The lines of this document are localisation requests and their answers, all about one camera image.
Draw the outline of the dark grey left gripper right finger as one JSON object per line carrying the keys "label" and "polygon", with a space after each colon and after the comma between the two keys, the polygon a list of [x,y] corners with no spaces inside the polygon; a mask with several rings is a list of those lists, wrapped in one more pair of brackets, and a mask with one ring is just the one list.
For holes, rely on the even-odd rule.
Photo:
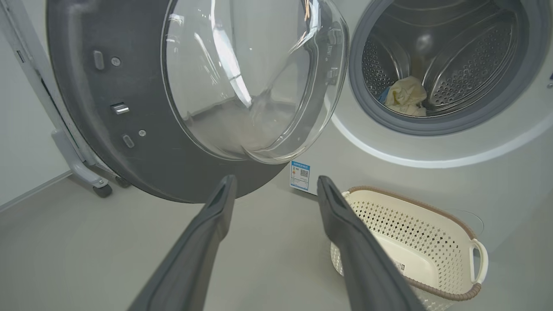
{"label": "dark grey left gripper right finger", "polygon": [[351,310],[423,311],[407,281],[329,177],[318,177],[317,196],[324,232],[340,251]]}

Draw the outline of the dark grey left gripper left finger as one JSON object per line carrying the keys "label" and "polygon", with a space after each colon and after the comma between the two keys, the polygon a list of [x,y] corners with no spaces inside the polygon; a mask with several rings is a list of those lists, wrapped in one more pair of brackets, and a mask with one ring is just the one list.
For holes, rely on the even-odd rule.
{"label": "dark grey left gripper left finger", "polygon": [[216,254],[229,232],[237,185],[234,175],[216,185],[131,303],[131,311],[203,310]]}

